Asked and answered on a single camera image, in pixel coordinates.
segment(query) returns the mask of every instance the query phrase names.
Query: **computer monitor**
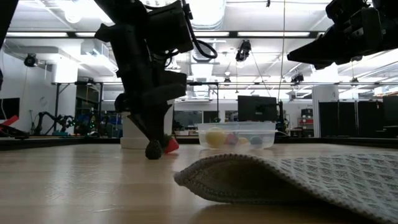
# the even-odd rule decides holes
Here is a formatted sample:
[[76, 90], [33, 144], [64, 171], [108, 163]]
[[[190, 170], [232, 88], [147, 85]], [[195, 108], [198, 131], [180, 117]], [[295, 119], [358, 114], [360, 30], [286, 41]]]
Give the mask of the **computer monitor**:
[[19, 116], [19, 98], [0, 99], [0, 105], [0, 120]]
[[398, 126], [398, 96], [384, 96], [384, 125]]
[[277, 121], [275, 97], [238, 96], [239, 121]]

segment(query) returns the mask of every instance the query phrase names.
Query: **red object on floor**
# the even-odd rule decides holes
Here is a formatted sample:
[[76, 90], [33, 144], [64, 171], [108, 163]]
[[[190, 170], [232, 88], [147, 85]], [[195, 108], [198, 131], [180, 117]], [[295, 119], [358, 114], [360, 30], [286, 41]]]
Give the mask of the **red object on floor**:
[[3, 125], [7, 125], [10, 126], [12, 124], [14, 124], [17, 120], [19, 120], [17, 115], [14, 115], [13, 117], [11, 117], [10, 119], [8, 119], [7, 121], [3, 122]]
[[169, 145], [167, 146], [166, 150], [164, 151], [164, 153], [170, 153], [170, 152], [174, 152], [177, 149], [180, 148], [180, 145], [178, 144], [178, 142], [175, 139], [171, 139], [169, 141]]

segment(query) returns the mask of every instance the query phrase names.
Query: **wooden table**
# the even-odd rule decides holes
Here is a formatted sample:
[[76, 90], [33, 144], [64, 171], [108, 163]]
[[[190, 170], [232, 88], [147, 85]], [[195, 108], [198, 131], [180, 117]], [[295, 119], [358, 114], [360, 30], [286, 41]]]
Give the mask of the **wooden table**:
[[[301, 157], [378, 150], [388, 151], [281, 144], [250, 153]], [[361, 217], [327, 205], [281, 207], [209, 202], [174, 182], [174, 172], [201, 157], [221, 152], [182, 146], [159, 161], [148, 161], [144, 151], [123, 150], [116, 144], [3, 151], [0, 219], [7, 224], [366, 223]]]

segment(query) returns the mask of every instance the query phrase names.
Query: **plastic container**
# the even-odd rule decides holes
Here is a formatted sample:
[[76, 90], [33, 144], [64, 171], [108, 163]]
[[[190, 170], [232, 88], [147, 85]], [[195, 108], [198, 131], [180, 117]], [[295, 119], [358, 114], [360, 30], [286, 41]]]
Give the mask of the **plastic container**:
[[275, 123], [198, 124], [200, 145], [210, 149], [264, 149], [274, 145]]

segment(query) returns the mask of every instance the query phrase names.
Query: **strawberry toy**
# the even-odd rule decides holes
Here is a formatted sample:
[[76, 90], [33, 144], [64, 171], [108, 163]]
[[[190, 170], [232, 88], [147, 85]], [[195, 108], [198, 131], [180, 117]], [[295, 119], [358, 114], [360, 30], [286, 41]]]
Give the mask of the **strawberry toy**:
[[177, 149], [180, 148], [180, 145], [178, 144], [177, 140], [175, 140], [172, 136], [165, 135], [166, 141], [169, 143], [167, 144], [167, 147], [164, 151], [165, 154], [168, 154], [170, 152], [174, 152]]

